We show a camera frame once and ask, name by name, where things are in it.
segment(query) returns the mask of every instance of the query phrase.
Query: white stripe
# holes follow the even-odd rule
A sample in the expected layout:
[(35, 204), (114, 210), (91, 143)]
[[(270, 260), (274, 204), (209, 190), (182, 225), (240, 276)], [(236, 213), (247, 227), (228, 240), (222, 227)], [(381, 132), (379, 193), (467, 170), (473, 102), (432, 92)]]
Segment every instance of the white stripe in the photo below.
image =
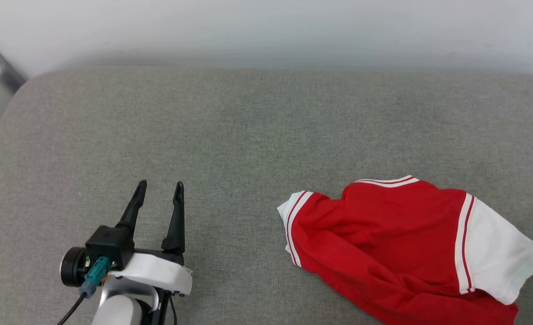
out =
[(313, 195), (313, 192), (304, 193), (303, 197), (301, 198), (301, 201), (299, 201), (297, 203), (297, 206), (295, 206), (295, 209), (293, 210), (293, 214), (291, 214), (291, 218), (289, 220), (289, 246), (291, 247), (291, 251), (293, 252), (292, 255), (297, 261), (298, 267), (301, 267), (301, 259), (299, 258), (297, 250), (295, 249), (295, 244), (293, 242), (293, 221), (295, 220), (295, 216), (297, 216), (297, 213), (299, 212), (299, 210), (302, 208), (302, 206), (306, 203), (306, 201), (310, 198), (311, 195)]
[(467, 282), (467, 272), (463, 266), (463, 231), (465, 230), (465, 219), (469, 211), (469, 204), (471, 204), (471, 195), (465, 193), (465, 201), (461, 206), (459, 213), (459, 220), (457, 222), (457, 236), (455, 238), (455, 270), (457, 272), (457, 279), (459, 280), (460, 294), (469, 292), (469, 282)]
[(373, 184), (373, 185), (377, 185), (381, 187), (400, 187), (403, 185), (415, 183), (416, 181), (419, 181), (419, 179), (412, 178), (412, 179), (409, 179), (408, 181), (401, 181), (399, 183), (393, 183), (393, 184), (376, 183), (375, 181), (356, 181), (355, 183)]
[(395, 182), (395, 181), (403, 181), (404, 179), (407, 179), (409, 177), (413, 177), (412, 175), (407, 175), (405, 177), (401, 177), (399, 179), (387, 179), (387, 180), (380, 180), (380, 179), (359, 179), (358, 181), (378, 181), (383, 183), (389, 183), (389, 182)]

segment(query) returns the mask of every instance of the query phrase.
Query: wire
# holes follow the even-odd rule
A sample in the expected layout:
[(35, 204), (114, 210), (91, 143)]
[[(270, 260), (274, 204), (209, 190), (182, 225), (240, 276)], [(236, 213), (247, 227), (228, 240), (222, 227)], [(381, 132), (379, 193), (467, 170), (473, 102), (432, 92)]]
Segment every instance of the wire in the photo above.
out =
[(172, 296), (168, 295), (168, 298), (170, 298), (170, 305), (172, 307), (172, 313), (174, 314), (174, 325), (178, 325), (178, 318), (176, 317), (176, 309), (174, 309), (174, 302), (172, 302)]
[(80, 298), (78, 298), (76, 303), (72, 306), (72, 308), (70, 308), (70, 311), (68, 311), (66, 316), (64, 316), (64, 318), (62, 318), (62, 320), (58, 323), (58, 325), (64, 325), (64, 323), (66, 323), (68, 318), (70, 318), (70, 316), (72, 316), (72, 314), (76, 311), (78, 306), (82, 303), (82, 301), (84, 301), (84, 298), (85, 298), (86, 294), (87, 294), (86, 292), (83, 292), (82, 294), (80, 294)]

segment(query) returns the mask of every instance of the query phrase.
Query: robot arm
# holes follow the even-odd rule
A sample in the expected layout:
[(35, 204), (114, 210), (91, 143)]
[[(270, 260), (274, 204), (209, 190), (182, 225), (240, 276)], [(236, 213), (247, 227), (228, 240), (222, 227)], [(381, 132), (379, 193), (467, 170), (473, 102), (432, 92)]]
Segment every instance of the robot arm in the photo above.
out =
[[(112, 264), (107, 267), (106, 278), (101, 278), (102, 296), (93, 325), (163, 325), (169, 301), (174, 312), (172, 296), (189, 295), (192, 289), (192, 271), (184, 267), (182, 256), (184, 185), (181, 182), (176, 185), (172, 220), (161, 251), (134, 247), (134, 228), (145, 190), (146, 181), (141, 181), (120, 222), (115, 227), (98, 227), (85, 247), (71, 248), (62, 261), (63, 284), (79, 287), (85, 298), (91, 298), (95, 291), (95, 286), (93, 290), (86, 288), (95, 267), (105, 259)], [(150, 296), (152, 303), (131, 298), (129, 294)]]

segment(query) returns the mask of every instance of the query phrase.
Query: red fabric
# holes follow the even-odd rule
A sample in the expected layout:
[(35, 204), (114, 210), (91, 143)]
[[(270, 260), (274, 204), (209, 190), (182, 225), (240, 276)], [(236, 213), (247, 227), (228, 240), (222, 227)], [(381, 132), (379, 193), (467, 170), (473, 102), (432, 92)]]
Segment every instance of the red fabric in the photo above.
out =
[(305, 270), (384, 323), (512, 324), (515, 304), (459, 292), (454, 254), (465, 195), (425, 181), (353, 183), (341, 200), (314, 193), (294, 219), (294, 247)]

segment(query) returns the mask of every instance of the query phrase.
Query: red stripe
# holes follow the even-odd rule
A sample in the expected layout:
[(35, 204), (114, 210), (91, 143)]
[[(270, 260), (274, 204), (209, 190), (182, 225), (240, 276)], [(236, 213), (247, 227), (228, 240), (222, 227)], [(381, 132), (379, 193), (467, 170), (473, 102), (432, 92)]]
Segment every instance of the red stripe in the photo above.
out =
[(293, 214), (293, 211), (295, 210), (295, 207), (297, 206), (297, 204), (299, 203), (299, 201), (301, 201), (301, 198), (303, 197), (303, 195), (306, 193), (306, 191), (303, 191), (303, 193), (301, 194), (301, 196), (299, 196), (297, 202), (295, 202), (295, 205), (293, 205), (293, 208), (291, 209), (291, 212), (289, 212), (289, 216), (287, 218), (287, 243), (289, 243), (289, 248), (291, 250), (291, 256), (293, 257), (293, 261), (295, 262), (295, 265), (298, 265), (297, 264), (297, 259), (295, 259), (295, 255), (293, 254), (293, 247), (291, 245), (291, 241), (289, 239), (289, 224), (291, 223), (291, 214)]
[(409, 176), (406, 179), (403, 179), (402, 181), (376, 181), (374, 179), (361, 179), (359, 181), (374, 181), (375, 183), (381, 183), (381, 184), (397, 184), (397, 183), (403, 183), (404, 181), (408, 181), (413, 178), (414, 178), (413, 176)]
[(461, 253), (463, 254), (463, 267), (465, 268), (465, 274), (467, 275), (467, 288), (468, 291), (471, 288), (471, 278), (469, 277), (469, 270), (467, 269), (467, 261), (465, 260), (465, 238), (467, 237), (467, 221), (471, 215), (471, 208), (473, 207), (474, 197), (471, 197), (471, 203), (469, 204), (469, 210), (467, 210), (467, 216), (465, 216), (465, 227), (463, 228), (463, 244), (461, 245)]

